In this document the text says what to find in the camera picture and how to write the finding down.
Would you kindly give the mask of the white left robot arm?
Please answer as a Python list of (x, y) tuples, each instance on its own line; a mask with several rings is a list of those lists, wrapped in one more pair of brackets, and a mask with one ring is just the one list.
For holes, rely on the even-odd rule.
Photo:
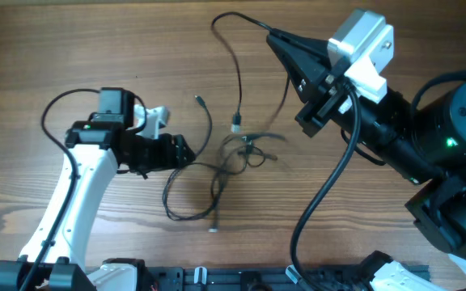
[(160, 134), (164, 120), (146, 129), (148, 111), (133, 92), (103, 87), (89, 119), (54, 139), (64, 154), (62, 171), (35, 233), (16, 260), (0, 261), (0, 290), (156, 290), (157, 280), (141, 259), (108, 259), (87, 273), (85, 256), (103, 195), (120, 165), (146, 177), (181, 168), (195, 154), (181, 135)]

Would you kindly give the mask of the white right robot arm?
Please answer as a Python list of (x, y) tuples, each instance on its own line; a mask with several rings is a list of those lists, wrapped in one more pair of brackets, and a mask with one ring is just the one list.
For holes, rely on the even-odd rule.
[(357, 109), (341, 112), (353, 90), (346, 61), (328, 64), (322, 40), (275, 31), (267, 41), (303, 102), (296, 117), (303, 131), (313, 136), (333, 121), (420, 185), (407, 203), (415, 226), (466, 270), (466, 70), (430, 80), (429, 86), (458, 86), (425, 108), (390, 90), (378, 103), (363, 99)]

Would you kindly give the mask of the black USB cable silver plug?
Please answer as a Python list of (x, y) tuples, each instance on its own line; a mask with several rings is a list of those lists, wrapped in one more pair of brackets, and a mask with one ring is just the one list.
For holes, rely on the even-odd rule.
[[(234, 130), (234, 129), (239, 129), (240, 125), (241, 125), (240, 109), (241, 109), (242, 101), (243, 101), (243, 86), (242, 86), (242, 78), (241, 78), (241, 73), (240, 73), (239, 61), (238, 61), (238, 57), (236, 56), (233, 48), (230, 46), (230, 44), (226, 41), (226, 39), (220, 34), (220, 32), (216, 28), (216, 23), (220, 19), (223, 19), (223, 18), (225, 18), (227, 16), (239, 17), (239, 18), (241, 18), (243, 20), (248, 21), (249, 23), (255, 24), (258, 27), (261, 27), (261, 28), (265, 29), (268, 32), (272, 32), (273, 28), (270, 27), (266, 23), (263, 23), (263, 22), (261, 22), (261, 21), (259, 21), (257, 19), (254, 19), (252, 17), (249, 17), (249, 16), (247, 16), (247, 15), (245, 15), (243, 13), (237, 12), (237, 11), (228, 11), (228, 12), (221, 13), (221, 14), (215, 16), (214, 19), (211, 22), (210, 29), (211, 29), (212, 33), (214, 34), (215, 38), (217, 40), (219, 40), (221, 42), (221, 44), (224, 46), (224, 48), (229, 52), (229, 54), (231, 55), (232, 61), (233, 61), (234, 65), (235, 65), (235, 73), (236, 73), (236, 76), (237, 76), (237, 83), (238, 83), (238, 89), (239, 89), (239, 99), (238, 99), (237, 108), (236, 108), (235, 113), (233, 115), (232, 124), (231, 124), (231, 129)], [(278, 104), (278, 107), (277, 107), (276, 111), (265, 122), (265, 125), (262, 127), (263, 130), (268, 130), (272, 126), (273, 122), (276, 120), (279, 113), (281, 112), (281, 110), (283, 108), (283, 105), (285, 104), (285, 101), (286, 101), (287, 92), (288, 92), (288, 88), (289, 88), (289, 82), (290, 82), (289, 80), (286, 80), (286, 87), (285, 87), (285, 90), (284, 90), (284, 93), (283, 93), (282, 101)]]

